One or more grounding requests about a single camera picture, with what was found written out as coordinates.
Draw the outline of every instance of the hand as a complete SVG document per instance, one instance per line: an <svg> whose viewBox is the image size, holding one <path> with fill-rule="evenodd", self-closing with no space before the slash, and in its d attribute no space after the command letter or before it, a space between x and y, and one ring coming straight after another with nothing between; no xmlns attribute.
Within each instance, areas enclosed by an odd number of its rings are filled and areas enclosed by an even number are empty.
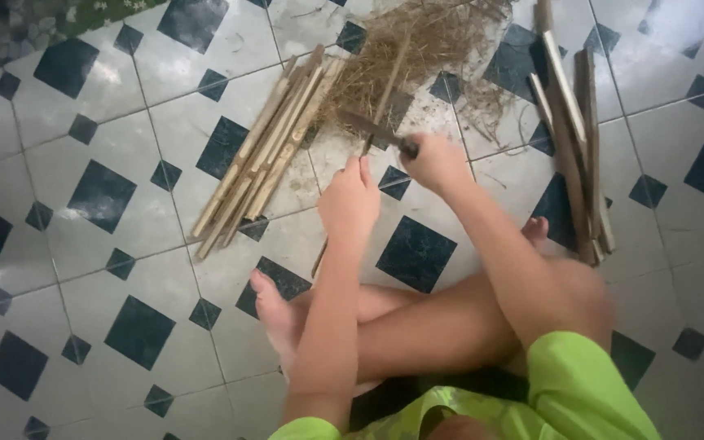
<svg viewBox="0 0 704 440"><path fill-rule="evenodd" d="M409 139L420 145L417 159L400 155L401 164L417 183L444 197L447 191L474 183L466 153L444 136L416 133Z"/></svg>
<svg viewBox="0 0 704 440"><path fill-rule="evenodd" d="M362 253L379 216L379 188L368 169L368 158L350 156L317 206L328 241L356 246Z"/></svg>

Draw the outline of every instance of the neon green clothing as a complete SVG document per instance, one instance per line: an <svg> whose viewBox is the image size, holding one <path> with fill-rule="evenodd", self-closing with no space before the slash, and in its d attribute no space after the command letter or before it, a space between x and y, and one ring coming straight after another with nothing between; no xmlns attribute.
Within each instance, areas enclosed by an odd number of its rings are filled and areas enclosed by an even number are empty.
<svg viewBox="0 0 704 440"><path fill-rule="evenodd" d="M434 387L399 413L345 435L346 439L405 440L425 438L425 423L441 413L481 420L501 440L656 440L660 435L623 383L610 356L592 340L575 333L553 332L528 352L528 405ZM330 440L339 431L316 417L293 420L270 440Z"/></svg>

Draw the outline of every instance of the pile of dry grass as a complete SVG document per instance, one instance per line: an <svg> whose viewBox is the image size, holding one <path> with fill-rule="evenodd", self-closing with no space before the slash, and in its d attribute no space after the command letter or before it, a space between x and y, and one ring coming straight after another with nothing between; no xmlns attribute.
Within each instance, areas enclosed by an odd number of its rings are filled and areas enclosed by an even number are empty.
<svg viewBox="0 0 704 440"><path fill-rule="evenodd" d="M492 51L492 38L512 12L512 0L472 0L462 3L432 3L406 0L389 12L367 20L365 45L359 55L352 56L321 112L323 122L344 127L335 117L335 109L344 108L374 117L387 78L407 31L411 41L395 88L413 92L440 70L455 72L464 90L463 108L475 129L494 140L495 126L508 103L502 95L469 72L469 65L481 64Z"/></svg>

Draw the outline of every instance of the knife handle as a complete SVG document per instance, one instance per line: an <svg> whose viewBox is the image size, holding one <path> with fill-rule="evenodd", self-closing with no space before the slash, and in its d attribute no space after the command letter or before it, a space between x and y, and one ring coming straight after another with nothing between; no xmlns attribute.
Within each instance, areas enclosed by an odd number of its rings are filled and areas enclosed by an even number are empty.
<svg viewBox="0 0 704 440"><path fill-rule="evenodd" d="M417 154L420 153L420 145L408 139L403 139L398 144L398 150L405 154L410 160L417 159Z"/></svg>

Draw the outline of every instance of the knife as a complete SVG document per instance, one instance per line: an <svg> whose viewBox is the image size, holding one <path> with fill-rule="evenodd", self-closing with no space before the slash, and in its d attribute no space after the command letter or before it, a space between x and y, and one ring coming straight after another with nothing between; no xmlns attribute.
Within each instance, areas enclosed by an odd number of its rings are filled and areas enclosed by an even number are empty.
<svg viewBox="0 0 704 440"><path fill-rule="evenodd" d="M370 133L378 138L384 139L387 143L396 145L398 150L405 154L408 158L412 160L417 159L417 154L420 152L420 145L417 143L412 142L409 139L396 136L390 130L369 121L365 116L341 109L336 110L336 114L339 120L344 124L349 124L357 128L357 130Z"/></svg>

